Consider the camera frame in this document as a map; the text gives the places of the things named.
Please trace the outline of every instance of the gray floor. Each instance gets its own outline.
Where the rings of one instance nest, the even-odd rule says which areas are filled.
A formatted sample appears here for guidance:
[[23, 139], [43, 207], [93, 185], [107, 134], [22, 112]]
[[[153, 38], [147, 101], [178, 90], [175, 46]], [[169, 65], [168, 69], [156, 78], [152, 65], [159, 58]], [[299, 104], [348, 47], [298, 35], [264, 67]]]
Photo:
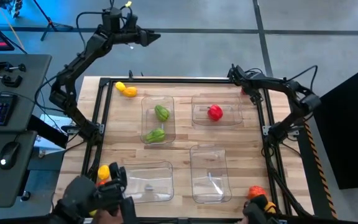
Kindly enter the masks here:
[[[117, 0], [116, 4], [121, 6], [125, 2]], [[145, 28], [247, 29], [252, 34], [163, 34], [160, 40], [147, 48], [114, 47], [110, 54], [92, 64], [85, 75], [127, 75], [131, 69], [135, 75], [143, 72], [150, 76], [225, 77], [230, 64], [234, 63], [243, 68], [266, 69], [268, 73], [271, 70], [275, 77], [292, 77], [316, 64], [319, 72], [314, 91], [323, 95], [358, 72], [358, 32], [352, 32], [358, 31], [358, 0], [132, 2], [134, 13], [139, 16], [139, 25]], [[75, 24], [79, 12], [100, 11], [108, 7], [108, 0], [40, 0], [39, 3], [55, 22], [69, 25]], [[268, 33], [265, 35], [259, 30], [265, 42], [259, 39], [261, 24], [258, 26], [255, 19], [254, 6], [258, 5], [263, 27]], [[24, 0], [21, 16], [11, 19], [11, 23], [16, 27], [46, 24], [32, 0]], [[80, 20], [80, 26], [95, 28], [99, 22], [99, 16], [87, 16]], [[0, 26], [6, 26], [1, 16]], [[277, 31], [287, 35], [273, 35]], [[294, 33], [309, 35], [288, 35]], [[83, 48], [76, 33], [49, 33], [44, 42], [39, 41], [42, 35], [39, 32], [18, 34], [29, 53], [53, 56], [48, 77], [55, 75]], [[12, 32], [6, 32], [6, 35], [15, 39]], [[304, 75], [297, 80], [308, 86], [310, 79], [311, 75]], [[82, 78], [76, 83], [77, 89], [81, 83]], [[45, 88], [44, 93], [48, 94], [49, 89]], [[41, 111], [35, 110], [34, 113], [39, 115]], [[313, 119], [311, 128], [339, 218], [358, 221], [358, 189], [338, 189]], [[56, 172], [32, 172], [26, 188], [33, 191], [34, 197], [0, 210], [0, 218], [2, 212], [9, 217], [48, 213], [50, 202], [46, 198], [53, 193], [56, 178]]]

